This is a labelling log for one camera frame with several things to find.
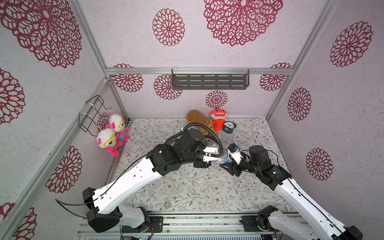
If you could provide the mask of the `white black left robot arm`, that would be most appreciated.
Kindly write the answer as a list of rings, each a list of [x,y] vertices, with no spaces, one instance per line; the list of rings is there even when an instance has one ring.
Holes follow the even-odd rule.
[[[197,129],[179,132],[141,157],[136,166],[115,181],[99,189],[83,191],[89,208],[88,224],[97,233],[115,226],[145,231],[151,223],[145,208],[125,207],[122,202],[145,185],[177,171],[183,164],[201,163],[204,157],[218,156],[222,152],[222,143],[215,134],[205,136]]]

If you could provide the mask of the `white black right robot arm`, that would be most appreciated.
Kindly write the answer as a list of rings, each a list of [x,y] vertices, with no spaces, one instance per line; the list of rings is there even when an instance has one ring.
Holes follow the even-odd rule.
[[[307,222],[301,224],[273,206],[260,210],[257,216],[243,218],[246,231],[277,230],[294,240],[361,240],[363,233],[355,226],[346,226],[313,200],[282,166],[272,164],[269,150],[252,146],[243,153],[236,144],[227,148],[232,162],[221,164],[232,176],[254,174],[263,184],[282,196]]]

